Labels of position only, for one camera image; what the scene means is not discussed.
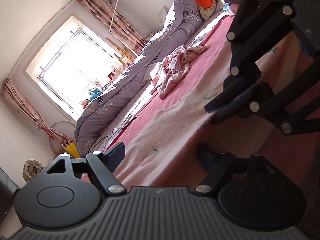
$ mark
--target circular pad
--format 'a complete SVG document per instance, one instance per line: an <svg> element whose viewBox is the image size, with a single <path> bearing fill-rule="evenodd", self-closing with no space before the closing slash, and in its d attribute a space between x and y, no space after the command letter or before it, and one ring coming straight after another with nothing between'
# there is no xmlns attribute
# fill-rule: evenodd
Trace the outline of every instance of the circular pad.
<svg viewBox="0 0 320 240"><path fill-rule="evenodd" d="M231 181L219 192L218 202L231 221L263 231L293 226L305 210L304 195L294 184L277 182L268 175Z"/></svg>
<svg viewBox="0 0 320 240"><path fill-rule="evenodd" d="M98 189L73 173L39 173L14 199L15 211L23 225L58 229L81 223L99 208Z"/></svg>
<svg viewBox="0 0 320 240"><path fill-rule="evenodd" d="M38 203L44 207L58 208L68 205L75 194L67 187L47 187L37 196Z"/></svg>
<svg viewBox="0 0 320 240"><path fill-rule="evenodd" d="M281 193L269 187L253 187L245 194L246 200L260 208L271 208L279 205L283 197Z"/></svg>

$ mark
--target white cord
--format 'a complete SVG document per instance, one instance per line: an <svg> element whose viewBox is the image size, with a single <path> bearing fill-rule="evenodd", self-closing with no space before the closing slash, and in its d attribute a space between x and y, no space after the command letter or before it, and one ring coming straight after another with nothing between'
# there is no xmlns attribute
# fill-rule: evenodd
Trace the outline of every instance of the white cord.
<svg viewBox="0 0 320 240"><path fill-rule="evenodd" d="M111 23L110 23L110 28L109 28L110 32L111 32L112 22L113 22L113 18L115 17L115 13L116 13L116 8L117 8L117 5L118 5L118 2L119 2L119 0L117 0L116 6L115 6L115 10L113 11L113 15L112 15Z"/></svg>

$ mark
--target blue object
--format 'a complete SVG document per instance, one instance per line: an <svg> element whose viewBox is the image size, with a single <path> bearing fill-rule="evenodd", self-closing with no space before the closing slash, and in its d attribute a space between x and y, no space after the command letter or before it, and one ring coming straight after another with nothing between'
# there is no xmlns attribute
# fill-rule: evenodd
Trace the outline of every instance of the blue object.
<svg viewBox="0 0 320 240"><path fill-rule="evenodd" d="M227 3L227 4L223 7L223 9L226 10L230 5L231 5L231 3Z"/></svg>
<svg viewBox="0 0 320 240"><path fill-rule="evenodd" d="M91 95L90 97L90 102L95 100L98 96L100 96L102 94L102 91L99 88L95 88L93 90L89 90L89 95Z"/></svg>
<svg viewBox="0 0 320 240"><path fill-rule="evenodd" d="M311 51L308 49L306 45L304 45L304 43L301 40L299 40L299 46L303 50L303 52L307 55L307 57L311 57Z"/></svg>

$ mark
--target window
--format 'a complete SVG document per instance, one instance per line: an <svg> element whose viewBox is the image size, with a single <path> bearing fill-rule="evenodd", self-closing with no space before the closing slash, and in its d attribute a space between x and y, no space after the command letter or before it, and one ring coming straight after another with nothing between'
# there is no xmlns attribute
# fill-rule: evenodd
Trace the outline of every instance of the window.
<svg viewBox="0 0 320 240"><path fill-rule="evenodd" d="M47 41L27 72L74 119L83 112L88 90L110 82L115 51L74 17Z"/></svg>

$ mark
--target electric fan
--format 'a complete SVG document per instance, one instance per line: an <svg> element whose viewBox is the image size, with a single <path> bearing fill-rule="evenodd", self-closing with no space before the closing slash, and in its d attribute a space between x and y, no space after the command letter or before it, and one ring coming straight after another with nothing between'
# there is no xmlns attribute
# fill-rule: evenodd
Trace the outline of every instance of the electric fan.
<svg viewBox="0 0 320 240"><path fill-rule="evenodd" d="M37 174L42 171L44 167L40 162L35 160L28 160L23 166L22 176L24 180L28 183L30 182Z"/></svg>

